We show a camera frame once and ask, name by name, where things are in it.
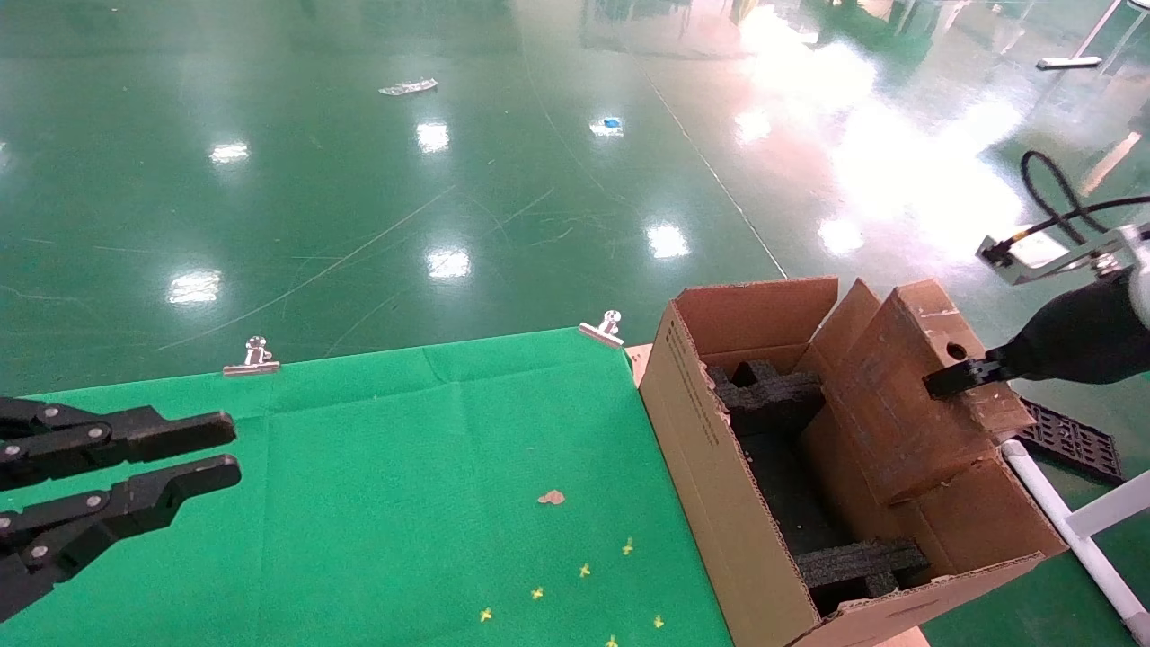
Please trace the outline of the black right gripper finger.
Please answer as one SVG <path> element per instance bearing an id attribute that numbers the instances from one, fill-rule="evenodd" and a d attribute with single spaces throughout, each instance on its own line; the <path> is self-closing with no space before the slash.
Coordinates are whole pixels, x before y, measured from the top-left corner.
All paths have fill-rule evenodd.
<path id="1" fill-rule="evenodd" d="M 1012 370 L 1000 359 L 964 359 L 923 377 L 923 388 L 933 400 L 949 400 L 969 388 L 1002 384 L 1012 378 Z"/>

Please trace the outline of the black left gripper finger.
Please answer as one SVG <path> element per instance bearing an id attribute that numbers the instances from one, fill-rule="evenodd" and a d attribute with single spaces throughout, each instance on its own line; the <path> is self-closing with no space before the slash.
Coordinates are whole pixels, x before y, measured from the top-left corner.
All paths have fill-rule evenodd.
<path id="1" fill-rule="evenodd" d="M 3 492 L 90 473 L 124 463 L 146 463 L 233 442 L 229 413 L 169 421 L 152 406 L 92 413 L 22 398 L 1 400 Z"/>
<path id="2" fill-rule="evenodd" d="M 112 545 L 168 527 L 190 496 L 240 482 L 238 459 L 218 455 L 135 475 L 110 490 L 3 511 L 1 618 L 12 619 L 70 581 Z"/>

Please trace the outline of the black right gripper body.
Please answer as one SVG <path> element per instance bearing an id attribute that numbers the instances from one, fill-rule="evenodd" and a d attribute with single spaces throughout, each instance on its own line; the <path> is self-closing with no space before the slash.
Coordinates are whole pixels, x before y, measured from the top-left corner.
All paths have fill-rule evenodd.
<path id="1" fill-rule="evenodd" d="M 1149 332 L 1129 295 L 1130 274 L 1064 292 L 999 347 L 1018 378 L 1116 384 L 1149 371 Z"/>

